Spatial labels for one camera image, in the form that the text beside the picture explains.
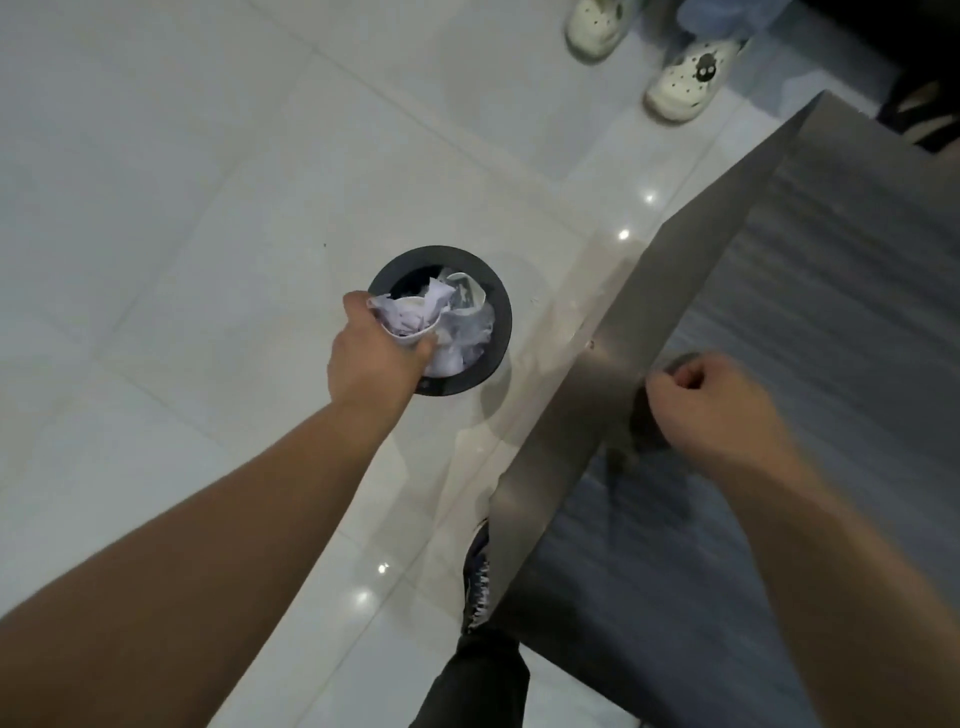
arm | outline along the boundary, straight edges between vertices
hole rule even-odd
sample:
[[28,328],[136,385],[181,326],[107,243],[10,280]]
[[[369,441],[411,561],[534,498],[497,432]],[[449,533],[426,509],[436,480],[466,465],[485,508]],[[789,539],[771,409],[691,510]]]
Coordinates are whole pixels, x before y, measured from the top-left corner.
[[960,626],[823,481],[766,392],[707,354],[647,382],[667,440],[723,492],[828,728],[960,725]]
[[366,306],[327,368],[331,403],[0,620],[0,723],[206,725],[323,552],[432,354]]

black trash can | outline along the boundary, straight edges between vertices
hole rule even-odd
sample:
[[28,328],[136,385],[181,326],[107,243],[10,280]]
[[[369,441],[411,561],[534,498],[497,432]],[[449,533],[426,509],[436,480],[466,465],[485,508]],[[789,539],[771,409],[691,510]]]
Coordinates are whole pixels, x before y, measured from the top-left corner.
[[427,397],[460,394],[486,381],[507,354],[514,328],[514,314],[503,281],[487,263],[459,248],[429,245],[398,255],[376,274],[369,290],[375,296],[389,293],[395,299],[418,296],[430,279],[436,278],[443,268],[466,273],[483,287],[487,302],[493,307],[493,332],[483,354],[473,366],[454,376],[422,376],[417,384],[417,394]]

black pants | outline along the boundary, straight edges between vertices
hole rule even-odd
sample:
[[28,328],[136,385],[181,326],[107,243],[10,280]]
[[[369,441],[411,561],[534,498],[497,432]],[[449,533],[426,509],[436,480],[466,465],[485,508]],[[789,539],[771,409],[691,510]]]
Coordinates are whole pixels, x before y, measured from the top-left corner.
[[529,682],[520,645],[480,627],[460,638],[410,728],[520,728]]

sneaker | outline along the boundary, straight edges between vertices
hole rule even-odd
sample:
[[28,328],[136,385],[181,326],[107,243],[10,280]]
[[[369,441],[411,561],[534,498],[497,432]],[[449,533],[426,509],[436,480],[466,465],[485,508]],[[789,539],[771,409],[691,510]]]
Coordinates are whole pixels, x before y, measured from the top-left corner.
[[473,542],[464,560],[464,621],[460,633],[468,635],[490,618],[490,524],[483,519],[473,533]]
[[746,40],[691,43],[651,84],[644,101],[667,121],[689,121],[727,81],[733,62],[746,46]]
[[576,55],[601,61],[623,40],[639,0],[580,0],[566,19],[566,42]]

left hand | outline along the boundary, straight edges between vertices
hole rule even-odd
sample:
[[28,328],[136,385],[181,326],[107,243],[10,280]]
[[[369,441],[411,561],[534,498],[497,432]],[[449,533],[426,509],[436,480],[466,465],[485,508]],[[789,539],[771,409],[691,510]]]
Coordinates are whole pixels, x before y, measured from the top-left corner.
[[366,291],[344,296],[347,325],[333,340],[326,378],[334,403],[356,404],[382,415],[389,432],[413,397],[437,337],[424,336],[415,349],[404,349],[367,308],[369,297]]

